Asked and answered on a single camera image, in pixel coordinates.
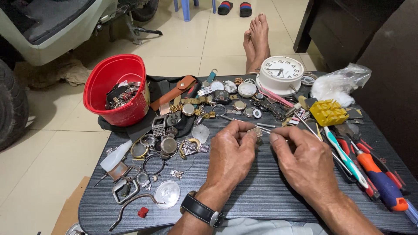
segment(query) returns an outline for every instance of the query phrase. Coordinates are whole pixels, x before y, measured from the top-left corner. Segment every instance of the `black leather watch strap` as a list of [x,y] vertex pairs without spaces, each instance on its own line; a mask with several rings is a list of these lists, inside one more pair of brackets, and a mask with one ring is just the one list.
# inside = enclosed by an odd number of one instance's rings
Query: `black leather watch strap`
[[187,211],[194,217],[200,219],[201,221],[209,225],[211,225],[212,222],[214,228],[219,228],[219,226],[221,226],[223,221],[225,220],[225,217],[222,214],[222,212],[216,212],[203,205],[201,202],[194,198],[195,194],[196,192],[192,191],[186,195],[181,204],[180,212],[183,214],[184,211]]

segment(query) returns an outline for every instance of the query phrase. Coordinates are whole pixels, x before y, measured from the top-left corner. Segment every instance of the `blue plastic chair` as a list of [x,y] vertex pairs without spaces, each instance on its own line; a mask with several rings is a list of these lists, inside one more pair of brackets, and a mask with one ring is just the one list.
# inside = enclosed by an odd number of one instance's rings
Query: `blue plastic chair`
[[[199,6],[199,0],[193,0],[195,6]],[[184,21],[190,21],[190,4],[189,0],[181,0],[181,8],[183,9]],[[178,12],[177,0],[174,0],[174,9]],[[216,13],[216,0],[212,0],[213,13]]]

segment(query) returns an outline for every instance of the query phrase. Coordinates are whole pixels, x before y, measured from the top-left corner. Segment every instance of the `plastic bag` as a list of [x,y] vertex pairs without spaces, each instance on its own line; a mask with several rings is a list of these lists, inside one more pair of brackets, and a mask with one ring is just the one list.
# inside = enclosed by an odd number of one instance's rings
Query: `plastic bag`
[[311,97],[318,100],[336,100],[342,107],[354,104],[349,94],[363,87],[369,80],[372,71],[358,64],[350,63],[347,67],[320,76],[313,84]]

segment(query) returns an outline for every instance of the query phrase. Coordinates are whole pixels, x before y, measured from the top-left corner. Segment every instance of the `black table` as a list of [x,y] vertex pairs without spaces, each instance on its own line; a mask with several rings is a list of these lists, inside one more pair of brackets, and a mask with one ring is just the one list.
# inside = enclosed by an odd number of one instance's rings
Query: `black table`
[[[255,78],[253,75],[241,76],[222,76],[216,79],[234,80],[236,77]],[[241,100],[249,104],[249,99]],[[384,157],[387,162],[392,165],[412,192],[411,195],[405,196],[414,205],[418,205],[418,182],[408,171],[405,164],[399,156],[394,152],[393,148],[387,142],[382,133],[374,125],[369,116],[364,113],[364,124],[358,124],[363,134],[362,138]],[[268,113],[263,113],[260,120],[250,119],[243,115],[234,116],[241,120],[250,121],[252,123],[262,122],[266,124],[279,125],[277,119]],[[210,139],[221,129],[223,129],[229,121],[224,119],[204,120],[203,125],[207,126],[211,133],[207,140]],[[270,148],[268,135],[263,135],[263,144],[256,153],[256,160],[248,174],[247,178],[240,183],[229,201],[226,203],[223,212],[228,219],[238,217],[250,217],[262,220],[288,220],[297,222],[318,222],[316,213],[306,204],[289,185],[285,182],[283,175],[277,166],[276,157],[273,156]],[[129,204],[123,213],[122,221],[112,231],[108,232],[110,226],[116,221],[121,205],[118,205],[111,193],[114,184],[110,177],[93,187],[102,177],[101,167],[99,163],[106,157],[105,150],[119,146],[129,140],[127,134],[111,133],[109,140],[104,147],[96,168],[91,176],[90,182],[84,192],[79,206],[79,222],[83,230],[90,235],[108,235],[108,234],[125,234],[145,228],[172,225],[181,217],[179,208],[181,201],[191,190],[198,190],[205,182],[206,172],[209,165],[209,153],[198,153],[194,155],[193,167],[186,171],[183,179],[177,180],[168,172],[172,170],[170,161],[161,172],[161,176],[156,183],[152,183],[150,191],[141,189],[139,194],[151,193],[154,195],[157,186],[166,181],[172,180],[179,184],[181,188],[181,197],[179,202],[170,209],[161,209],[153,204],[147,197],[135,200]],[[142,165],[142,161],[132,160],[129,154],[126,165]],[[371,202],[368,196],[362,192],[356,184],[347,184],[343,181],[340,173],[334,168],[340,189],[353,199],[363,214],[370,219],[379,229],[418,234],[418,228],[408,219],[403,212],[389,212],[381,201]],[[137,212],[141,207],[149,209],[145,219],[139,218]]]

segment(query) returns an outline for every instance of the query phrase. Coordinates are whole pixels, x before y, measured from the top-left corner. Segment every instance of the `hand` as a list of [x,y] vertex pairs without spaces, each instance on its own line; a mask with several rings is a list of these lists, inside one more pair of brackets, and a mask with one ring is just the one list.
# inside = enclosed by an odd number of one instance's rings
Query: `hand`
[[247,133],[252,128],[251,123],[232,121],[212,138],[205,184],[232,192],[244,180],[255,158],[257,135]]
[[[285,138],[296,145],[293,154]],[[273,129],[270,143],[287,181],[311,206],[338,197],[340,190],[333,170],[334,161],[326,143],[297,127]]]

